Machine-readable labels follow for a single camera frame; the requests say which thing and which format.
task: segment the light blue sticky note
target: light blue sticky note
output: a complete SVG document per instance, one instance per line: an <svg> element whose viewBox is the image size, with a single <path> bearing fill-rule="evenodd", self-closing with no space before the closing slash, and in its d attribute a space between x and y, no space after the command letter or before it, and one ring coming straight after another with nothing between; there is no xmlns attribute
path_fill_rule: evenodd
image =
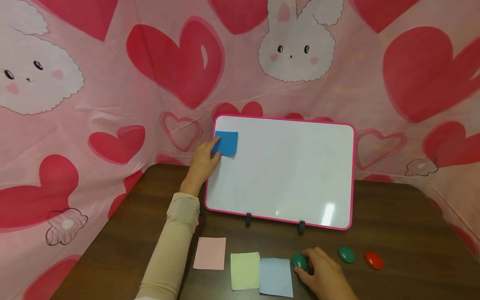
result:
<svg viewBox="0 0 480 300"><path fill-rule="evenodd" d="M293 298L290 260L280 258L260 259L260 293Z"/></svg>
<svg viewBox="0 0 480 300"><path fill-rule="evenodd" d="M220 141L218 141L213 147L212 154L220 151L222 152L223 156L234 156L237 152L239 133L228 131L215 131L215 137L217 136L220 136Z"/></svg>

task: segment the whiteboard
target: whiteboard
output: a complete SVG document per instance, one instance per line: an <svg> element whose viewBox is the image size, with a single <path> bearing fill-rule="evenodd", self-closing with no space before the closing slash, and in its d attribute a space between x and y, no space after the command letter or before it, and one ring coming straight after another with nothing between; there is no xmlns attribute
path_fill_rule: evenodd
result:
<svg viewBox="0 0 480 300"><path fill-rule="evenodd" d="M219 116L238 132L207 182L208 210L346 230L353 207L355 130L348 124Z"/></svg>

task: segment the green magnet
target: green magnet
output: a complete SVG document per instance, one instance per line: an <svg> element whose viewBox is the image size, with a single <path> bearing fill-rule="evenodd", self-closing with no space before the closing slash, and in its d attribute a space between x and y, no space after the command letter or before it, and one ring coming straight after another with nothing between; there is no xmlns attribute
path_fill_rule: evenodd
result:
<svg viewBox="0 0 480 300"><path fill-rule="evenodd" d="M294 268L295 267L300 267L305 271L307 271L307 269L308 269L307 260L305 259L305 257L301 253L295 253L294 255L292 255L291 262L292 262L292 266Z"/></svg>
<svg viewBox="0 0 480 300"><path fill-rule="evenodd" d="M355 253L353 253L352 249L349 247L342 246L338 248L338 255L346 263L351 264L355 261Z"/></svg>

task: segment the pink backdrop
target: pink backdrop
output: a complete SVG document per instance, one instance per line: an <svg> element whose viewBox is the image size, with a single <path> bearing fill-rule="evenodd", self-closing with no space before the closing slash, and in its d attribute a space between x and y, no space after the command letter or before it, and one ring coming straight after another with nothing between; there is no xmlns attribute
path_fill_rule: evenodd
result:
<svg viewBox="0 0 480 300"><path fill-rule="evenodd" d="M355 178L418 187L478 257L480 2L306 2L3 0L0 298L48 299L220 113L351 123Z"/></svg>

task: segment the hand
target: hand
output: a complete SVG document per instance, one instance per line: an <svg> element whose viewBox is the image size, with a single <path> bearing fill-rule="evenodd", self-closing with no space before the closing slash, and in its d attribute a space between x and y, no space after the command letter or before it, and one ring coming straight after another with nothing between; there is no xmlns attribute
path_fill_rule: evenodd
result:
<svg viewBox="0 0 480 300"><path fill-rule="evenodd" d="M310 275L299 267L295 273L320 300L358 300L343 276L340 266L320 248L306 249L303 256L309 258L309 266L314 274Z"/></svg>
<svg viewBox="0 0 480 300"><path fill-rule="evenodd" d="M219 140L220 136L204 142L197 148L190 163L187 177L180 186L180 192L198 197L200 188L215 171L222 156L218 151L213 158L211 157L212 149Z"/></svg>

